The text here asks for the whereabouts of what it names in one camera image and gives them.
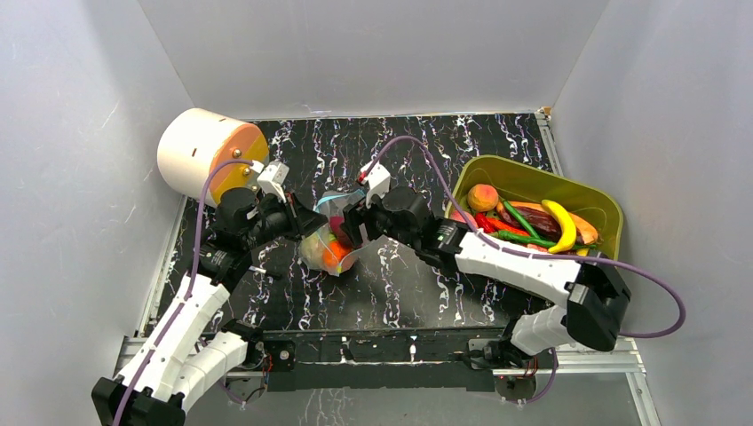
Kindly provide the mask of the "white round drawer cabinet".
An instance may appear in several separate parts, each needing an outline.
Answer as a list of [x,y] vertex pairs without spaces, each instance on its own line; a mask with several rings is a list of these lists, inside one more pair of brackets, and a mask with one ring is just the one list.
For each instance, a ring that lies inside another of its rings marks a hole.
[[208,175],[221,163],[242,159],[269,162],[269,147],[259,127],[201,108],[173,120],[157,148],[157,165],[173,190],[198,200]]

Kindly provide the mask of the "orange toy carrot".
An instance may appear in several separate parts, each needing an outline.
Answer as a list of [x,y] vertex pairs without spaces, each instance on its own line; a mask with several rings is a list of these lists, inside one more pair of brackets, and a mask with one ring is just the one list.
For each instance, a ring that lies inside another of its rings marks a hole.
[[[522,212],[523,209],[528,209],[548,213],[548,210],[544,209],[540,203],[512,201],[511,205],[518,212]],[[596,244],[599,241],[599,233],[590,222],[572,212],[569,213],[569,216],[573,219],[577,231],[583,238],[585,244]]]

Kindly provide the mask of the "clear zip top bag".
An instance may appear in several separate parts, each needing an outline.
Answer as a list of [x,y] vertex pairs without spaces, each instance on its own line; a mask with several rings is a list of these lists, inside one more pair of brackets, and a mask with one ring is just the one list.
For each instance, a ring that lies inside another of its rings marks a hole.
[[338,277],[359,260],[364,246],[352,243],[342,223],[345,221],[345,208],[364,196],[361,189],[351,193],[327,191],[314,204],[313,210],[324,215],[327,221],[297,246],[301,261],[310,270]]

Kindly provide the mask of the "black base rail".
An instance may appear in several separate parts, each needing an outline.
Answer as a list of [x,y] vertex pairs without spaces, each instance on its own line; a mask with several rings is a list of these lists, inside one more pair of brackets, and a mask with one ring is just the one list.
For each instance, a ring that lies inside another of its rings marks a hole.
[[552,356],[503,353],[494,327],[277,330],[262,334],[273,355],[272,391],[327,388],[462,388],[494,391],[502,376],[544,373]]

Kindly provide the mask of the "green toy chili pepper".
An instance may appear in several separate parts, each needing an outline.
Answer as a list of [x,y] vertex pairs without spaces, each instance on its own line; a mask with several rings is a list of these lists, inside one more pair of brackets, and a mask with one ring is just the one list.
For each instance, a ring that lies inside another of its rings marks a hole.
[[544,241],[556,242],[561,230],[556,220],[538,205],[504,201],[486,214],[486,218],[499,230],[524,237],[538,236]]

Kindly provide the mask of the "yellow toy banana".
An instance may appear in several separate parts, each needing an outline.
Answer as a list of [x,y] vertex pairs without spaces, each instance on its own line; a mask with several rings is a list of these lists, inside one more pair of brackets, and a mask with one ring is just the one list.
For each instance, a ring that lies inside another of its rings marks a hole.
[[551,200],[542,200],[543,209],[550,214],[559,224],[561,236],[559,240],[548,248],[550,254],[558,254],[571,250],[577,240],[577,227],[567,210],[559,203]]

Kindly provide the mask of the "green toy cabbage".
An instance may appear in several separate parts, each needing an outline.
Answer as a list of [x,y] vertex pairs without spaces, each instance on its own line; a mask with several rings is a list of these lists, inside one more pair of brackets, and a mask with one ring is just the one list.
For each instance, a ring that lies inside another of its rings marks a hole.
[[328,271],[331,261],[328,233],[314,233],[300,242],[298,254],[301,261],[311,270]]

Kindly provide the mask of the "aluminium frame rail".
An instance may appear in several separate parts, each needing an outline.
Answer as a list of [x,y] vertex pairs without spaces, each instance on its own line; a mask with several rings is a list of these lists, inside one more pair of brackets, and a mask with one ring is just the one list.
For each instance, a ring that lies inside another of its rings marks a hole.
[[[125,336],[115,363],[115,373],[130,362],[137,354],[146,338]],[[575,346],[562,345],[556,349],[559,368],[557,374],[632,374],[646,372],[644,361],[633,339],[618,340],[615,349],[610,352],[600,352],[585,348],[580,344]],[[319,367],[424,367],[448,364],[447,360],[409,360],[394,362],[354,361],[342,359],[338,362],[304,362],[297,360],[295,370],[303,365]],[[523,369],[497,368],[493,375],[522,375]],[[232,379],[247,379],[261,377],[261,370],[247,370],[234,368],[227,375]]]

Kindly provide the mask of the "dark red toy plum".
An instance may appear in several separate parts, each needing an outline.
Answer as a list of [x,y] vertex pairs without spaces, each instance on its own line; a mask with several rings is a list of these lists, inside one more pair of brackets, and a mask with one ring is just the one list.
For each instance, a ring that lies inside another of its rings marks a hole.
[[351,249],[353,247],[353,243],[348,234],[345,232],[344,222],[344,217],[333,216],[329,219],[329,228],[330,231],[335,235],[335,238],[340,245]]

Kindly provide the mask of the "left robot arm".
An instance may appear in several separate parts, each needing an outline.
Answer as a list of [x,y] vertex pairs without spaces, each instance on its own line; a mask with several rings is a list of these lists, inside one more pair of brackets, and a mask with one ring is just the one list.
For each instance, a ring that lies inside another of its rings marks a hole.
[[238,320],[197,349],[202,332],[253,264],[253,251],[278,238],[316,233],[328,219],[293,193],[258,198],[248,188],[225,192],[206,225],[199,219],[190,269],[153,333],[91,398],[103,425],[182,425],[196,401],[235,367],[254,369],[266,356],[262,332]]

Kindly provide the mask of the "pink toy fruit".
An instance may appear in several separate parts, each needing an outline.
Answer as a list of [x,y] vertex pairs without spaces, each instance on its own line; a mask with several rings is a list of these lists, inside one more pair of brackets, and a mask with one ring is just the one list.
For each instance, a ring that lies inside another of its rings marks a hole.
[[450,214],[449,218],[462,224],[466,224],[466,225],[473,224],[473,217],[469,217],[468,214],[462,210],[454,210]]

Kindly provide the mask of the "black and white marker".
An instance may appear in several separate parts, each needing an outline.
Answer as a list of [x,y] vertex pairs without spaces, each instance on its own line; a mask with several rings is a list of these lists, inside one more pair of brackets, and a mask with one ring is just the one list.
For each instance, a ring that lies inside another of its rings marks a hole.
[[266,277],[268,277],[268,278],[270,278],[272,280],[281,280],[282,279],[282,276],[278,272],[274,272],[274,271],[271,271],[271,270],[268,270],[268,269],[265,269],[265,268],[260,268],[260,267],[257,267],[257,266],[253,266],[253,265],[251,265],[249,267],[248,271],[249,272],[254,272],[254,273],[261,274],[261,275],[266,276]]

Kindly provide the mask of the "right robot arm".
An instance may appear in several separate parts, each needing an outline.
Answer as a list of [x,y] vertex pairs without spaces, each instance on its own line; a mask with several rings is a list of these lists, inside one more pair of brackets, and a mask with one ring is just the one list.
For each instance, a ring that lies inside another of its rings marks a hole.
[[515,256],[510,243],[482,239],[467,224],[436,216],[425,198],[406,186],[360,198],[345,207],[344,218],[345,234],[355,245],[386,236],[443,272],[501,281],[549,301],[550,308],[523,315],[505,329],[500,354],[511,367],[523,367],[534,355],[563,344],[595,351],[616,345],[630,291],[607,258],[558,260],[530,249]]

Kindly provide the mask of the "orange toy fruit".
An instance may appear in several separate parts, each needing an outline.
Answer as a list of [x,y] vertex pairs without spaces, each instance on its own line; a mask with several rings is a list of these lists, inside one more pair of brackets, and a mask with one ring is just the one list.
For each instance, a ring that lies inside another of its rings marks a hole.
[[337,241],[330,241],[325,247],[321,259],[327,273],[339,276],[353,267],[357,261],[357,256],[353,249],[346,248]]

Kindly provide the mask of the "toy peach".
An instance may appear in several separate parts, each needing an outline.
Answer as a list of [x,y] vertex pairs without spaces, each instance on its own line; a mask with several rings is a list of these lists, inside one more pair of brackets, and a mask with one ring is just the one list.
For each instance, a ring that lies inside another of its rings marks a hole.
[[466,194],[468,206],[474,212],[489,212],[495,210],[499,201],[497,190],[487,184],[477,184],[473,186]]

